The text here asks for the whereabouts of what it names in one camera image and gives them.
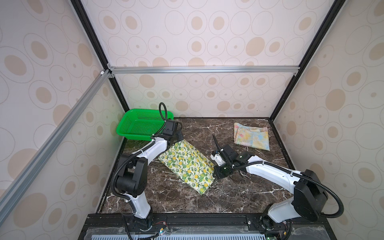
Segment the lemon print skirt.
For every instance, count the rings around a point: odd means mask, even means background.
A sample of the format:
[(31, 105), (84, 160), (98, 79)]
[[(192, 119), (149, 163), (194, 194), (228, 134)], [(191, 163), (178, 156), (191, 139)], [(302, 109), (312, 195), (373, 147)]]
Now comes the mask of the lemon print skirt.
[(215, 180), (214, 164), (185, 140), (161, 154), (159, 161), (200, 195), (205, 194)]

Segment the pastel floral skirt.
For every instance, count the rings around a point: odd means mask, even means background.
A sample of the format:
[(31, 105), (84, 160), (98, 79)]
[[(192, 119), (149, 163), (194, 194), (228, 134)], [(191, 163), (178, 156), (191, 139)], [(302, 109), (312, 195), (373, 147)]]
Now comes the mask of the pastel floral skirt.
[(268, 128), (248, 127), (234, 123), (234, 144), (270, 151)]

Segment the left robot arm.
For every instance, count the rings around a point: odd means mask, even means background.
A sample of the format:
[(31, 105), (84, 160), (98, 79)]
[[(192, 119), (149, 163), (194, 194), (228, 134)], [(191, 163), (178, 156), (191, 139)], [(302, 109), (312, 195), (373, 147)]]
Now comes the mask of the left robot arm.
[(148, 223), (152, 220), (153, 213), (145, 195), (148, 165), (175, 143), (184, 140), (182, 123), (166, 120), (164, 127), (150, 139), (141, 149), (120, 155), (110, 186), (114, 196), (128, 201), (136, 219)]

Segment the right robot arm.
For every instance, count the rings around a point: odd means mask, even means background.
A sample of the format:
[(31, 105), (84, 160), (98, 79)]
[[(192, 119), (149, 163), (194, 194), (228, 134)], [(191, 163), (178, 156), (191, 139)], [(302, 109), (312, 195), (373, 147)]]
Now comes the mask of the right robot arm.
[(243, 171), (273, 182), (293, 195), (266, 208), (262, 217), (265, 224), (279, 224), (295, 218), (315, 222), (320, 217), (334, 219), (344, 213), (340, 197), (323, 185), (311, 170), (300, 172), (287, 169), (249, 152), (239, 154), (229, 145), (212, 152), (211, 159), (216, 163), (214, 173), (219, 179), (235, 171)]

